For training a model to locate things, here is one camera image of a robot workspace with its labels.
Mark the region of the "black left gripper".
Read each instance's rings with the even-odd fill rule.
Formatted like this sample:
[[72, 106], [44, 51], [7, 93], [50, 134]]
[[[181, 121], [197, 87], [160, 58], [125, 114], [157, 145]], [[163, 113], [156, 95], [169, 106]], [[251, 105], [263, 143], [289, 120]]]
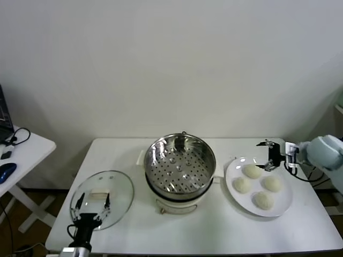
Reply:
[[85, 193], [82, 193], [80, 198], [76, 201], [75, 206], [70, 208], [71, 218], [76, 226], [74, 247], [92, 248], [90, 242], [93, 230], [99, 227], [99, 221], [103, 222], [110, 214], [110, 196], [106, 197], [103, 209], [98, 214], [80, 214], [84, 196]]

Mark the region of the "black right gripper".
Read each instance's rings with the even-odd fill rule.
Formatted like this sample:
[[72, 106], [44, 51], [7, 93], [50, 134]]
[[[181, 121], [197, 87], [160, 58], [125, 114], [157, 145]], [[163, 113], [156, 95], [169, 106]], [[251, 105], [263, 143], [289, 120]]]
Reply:
[[269, 161], [266, 164], [256, 164], [256, 167], [265, 171], [273, 171], [280, 166], [281, 162], [286, 160], [286, 157], [281, 154], [280, 145], [272, 140], [265, 139], [256, 144], [257, 147], [266, 146], [269, 148]]

